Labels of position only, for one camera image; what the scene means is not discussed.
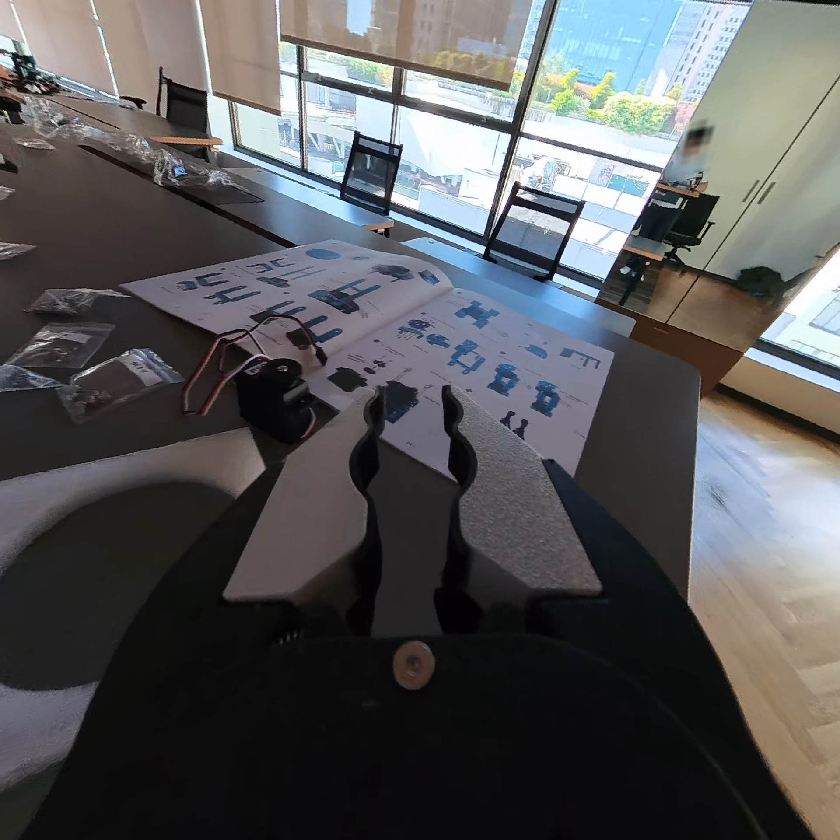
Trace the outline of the white tall cabinet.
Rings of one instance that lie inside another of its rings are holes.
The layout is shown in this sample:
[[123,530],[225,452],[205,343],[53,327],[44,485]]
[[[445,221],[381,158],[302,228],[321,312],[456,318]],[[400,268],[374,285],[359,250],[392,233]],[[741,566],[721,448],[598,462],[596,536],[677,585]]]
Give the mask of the white tall cabinet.
[[836,4],[752,3],[696,111],[718,201],[693,267],[790,280],[837,246],[838,36]]

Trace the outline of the dark grey desk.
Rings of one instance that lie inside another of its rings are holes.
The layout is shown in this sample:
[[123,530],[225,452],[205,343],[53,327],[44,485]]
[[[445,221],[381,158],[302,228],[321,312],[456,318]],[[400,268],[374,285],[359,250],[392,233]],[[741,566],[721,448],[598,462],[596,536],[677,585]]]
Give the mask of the dark grey desk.
[[[2,172],[9,186],[23,173]],[[255,229],[231,224],[162,191],[166,225],[177,228],[179,255],[149,277],[258,256],[280,245]],[[632,319],[516,274],[497,278],[490,266],[473,274],[433,259],[455,286],[483,291],[509,308],[612,350],[616,357],[584,448],[577,476],[648,549],[687,598],[699,411],[698,372],[635,339]],[[75,425],[51,391],[2,394],[2,481],[110,459],[195,438],[245,430],[235,390],[204,419],[180,414],[179,392],[160,390],[97,421]],[[285,449],[251,433],[265,463]],[[2,838],[19,838],[60,769],[2,791]]]

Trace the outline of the large glass window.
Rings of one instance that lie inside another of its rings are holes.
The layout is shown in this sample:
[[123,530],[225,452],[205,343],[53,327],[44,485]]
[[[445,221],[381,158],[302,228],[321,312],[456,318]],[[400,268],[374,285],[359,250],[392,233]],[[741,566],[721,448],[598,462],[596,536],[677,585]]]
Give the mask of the large glass window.
[[283,43],[280,115],[226,115],[237,147],[319,182],[355,132],[400,144],[396,210],[479,242],[514,182],[582,201],[561,265],[603,281],[749,5],[531,2],[508,91]]

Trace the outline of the open instruction manual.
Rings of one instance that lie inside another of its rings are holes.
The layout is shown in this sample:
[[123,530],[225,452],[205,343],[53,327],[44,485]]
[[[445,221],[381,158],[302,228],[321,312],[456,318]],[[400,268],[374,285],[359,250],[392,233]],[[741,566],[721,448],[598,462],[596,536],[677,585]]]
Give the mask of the open instruction manual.
[[483,291],[456,288],[413,256],[339,240],[122,284],[185,322],[226,338],[270,312],[268,349],[286,342],[311,393],[342,411],[385,390],[383,438],[448,474],[442,391],[454,385],[545,459],[574,473],[613,352],[522,315]]

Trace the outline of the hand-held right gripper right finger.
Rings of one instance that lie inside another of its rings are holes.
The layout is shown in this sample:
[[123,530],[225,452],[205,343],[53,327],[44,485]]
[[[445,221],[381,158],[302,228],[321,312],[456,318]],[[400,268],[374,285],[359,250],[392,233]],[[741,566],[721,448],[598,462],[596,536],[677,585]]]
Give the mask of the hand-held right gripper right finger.
[[539,454],[454,385],[442,391],[458,491],[434,593],[445,634],[500,613],[525,623],[542,602],[596,600],[602,582]]

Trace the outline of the beige roller blind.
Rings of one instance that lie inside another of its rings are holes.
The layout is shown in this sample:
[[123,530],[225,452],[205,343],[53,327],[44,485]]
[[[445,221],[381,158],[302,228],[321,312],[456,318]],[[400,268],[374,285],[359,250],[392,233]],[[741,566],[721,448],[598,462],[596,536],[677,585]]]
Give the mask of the beige roller blind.
[[200,1],[213,94],[280,115],[275,1]]
[[280,1],[286,42],[509,89],[532,1]]
[[193,1],[2,1],[2,37],[36,66],[112,96],[153,99],[159,69],[207,89]]

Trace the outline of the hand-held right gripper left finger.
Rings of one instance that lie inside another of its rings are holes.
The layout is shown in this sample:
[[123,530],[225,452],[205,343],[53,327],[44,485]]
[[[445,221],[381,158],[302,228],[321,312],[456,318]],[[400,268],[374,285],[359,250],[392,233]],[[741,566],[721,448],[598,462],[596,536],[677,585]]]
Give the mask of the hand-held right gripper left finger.
[[379,467],[385,390],[357,399],[285,460],[224,589],[232,604],[328,606],[368,636],[382,580],[369,486]]

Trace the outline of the black office chair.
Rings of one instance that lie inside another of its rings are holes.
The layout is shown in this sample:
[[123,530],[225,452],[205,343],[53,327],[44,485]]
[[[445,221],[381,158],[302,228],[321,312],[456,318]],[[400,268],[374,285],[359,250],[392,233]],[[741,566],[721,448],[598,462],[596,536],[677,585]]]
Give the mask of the black office chair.
[[680,205],[678,198],[675,193],[656,191],[640,217],[637,236],[670,246],[665,261],[686,270],[688,266],[679,257],[679,252],[701,244],[714,225],[711,214],[719,196],[702,193],[687,198]]

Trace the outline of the wooden low cabinet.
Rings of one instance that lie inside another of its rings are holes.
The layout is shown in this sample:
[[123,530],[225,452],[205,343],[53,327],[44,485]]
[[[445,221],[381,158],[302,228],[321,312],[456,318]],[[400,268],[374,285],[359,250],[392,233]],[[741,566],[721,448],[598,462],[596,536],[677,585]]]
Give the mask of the wooden low cabinet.
[[838,394],[838,363],[815,359],[803,350],[775,343],[787,308],[827,264],[782,281],[767,296],[755,296],[734,281],[701,269],[680,268],[624,248],[596,301],[636,319],[632,337],[694,365],[703,393],[720,391],[781,408],[795,388],[815,387]]

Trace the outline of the scattered clear screw bags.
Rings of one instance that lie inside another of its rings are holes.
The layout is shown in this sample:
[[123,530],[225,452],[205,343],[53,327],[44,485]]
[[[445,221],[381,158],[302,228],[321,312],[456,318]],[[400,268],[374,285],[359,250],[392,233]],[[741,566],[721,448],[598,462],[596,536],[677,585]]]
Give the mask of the scattered clear screw bags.
[[2,201],[2,392],[58,394],[85,424],[183,382],[182,328],[121,290],[172,267],[162,190],[68,143],[31,148]]

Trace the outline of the black mesh chair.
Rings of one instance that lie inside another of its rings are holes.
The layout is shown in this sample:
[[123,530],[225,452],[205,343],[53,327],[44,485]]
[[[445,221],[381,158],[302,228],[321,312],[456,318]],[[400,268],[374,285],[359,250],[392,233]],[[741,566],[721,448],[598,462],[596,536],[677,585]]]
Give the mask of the black mesh chair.
[[557,273],[585,203],[514,182],[482,258],[548,282]]
[[221,140],[211,134],[208,113],[208,94],[203,89],[183,85],[158,69],[154,113],[164,119],[170,130],[149,134],[152,141],[171,146],[206,163],[217,162],[217,147]]
[[341,199],[387,216],[402,155],[401,144],[378,140],[356,130],[339,188]]

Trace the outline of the white foam frame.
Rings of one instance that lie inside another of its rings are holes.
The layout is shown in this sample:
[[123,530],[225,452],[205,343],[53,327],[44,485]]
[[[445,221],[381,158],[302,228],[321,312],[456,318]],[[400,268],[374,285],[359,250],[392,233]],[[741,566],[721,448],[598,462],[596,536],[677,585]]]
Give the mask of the white foam frame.
[[2,482],[2,791],[63,761],[148,594],[265,467],[239,429]]

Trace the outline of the crumpled large plastic wrapping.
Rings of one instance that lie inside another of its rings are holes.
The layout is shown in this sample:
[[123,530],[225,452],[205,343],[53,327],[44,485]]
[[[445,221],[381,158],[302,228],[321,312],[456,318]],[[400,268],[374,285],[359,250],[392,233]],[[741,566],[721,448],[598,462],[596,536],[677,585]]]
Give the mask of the crumpled large plastic wrapping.
[[45,140],[65,140],[102,152],[108,158],[151,176],[153,182],[176,191],[210,193],[220,203],[245,203],[223,193],[248,195],[247,189],[225,171],[213,168],[189,154],[154,145],[136,133],[107,131],[91,126],[77,114],[66,113],[47,98],[26,96],[24,120]]

